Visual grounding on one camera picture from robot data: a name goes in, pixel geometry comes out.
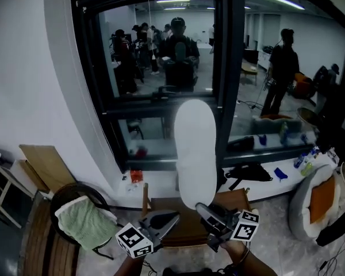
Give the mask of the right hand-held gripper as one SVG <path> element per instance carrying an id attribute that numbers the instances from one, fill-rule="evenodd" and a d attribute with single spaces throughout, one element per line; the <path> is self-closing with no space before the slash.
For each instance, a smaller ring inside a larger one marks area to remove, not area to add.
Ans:
<path id="1" fill-rule="evenodd" d="M 214 252 L 227 241 L 250 242 L 258 230 L 259 215 L 247 210 L 228 210 L 218 206 L 214 211 L 200 202 L 195 209 L 208 232 L 207 245 Z"/>

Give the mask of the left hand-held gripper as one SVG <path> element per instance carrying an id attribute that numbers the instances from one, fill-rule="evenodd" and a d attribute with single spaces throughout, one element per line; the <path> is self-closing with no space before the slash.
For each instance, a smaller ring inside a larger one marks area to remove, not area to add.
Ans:
<path id="1" fill-rule="evenodd" d="M 161 240 L 177 225 L 179 212 L 155 210 L 135 223 L 127 223 L 116 233 L 118 245 L 132 259 L 152 254 L 161 248 Z"/>

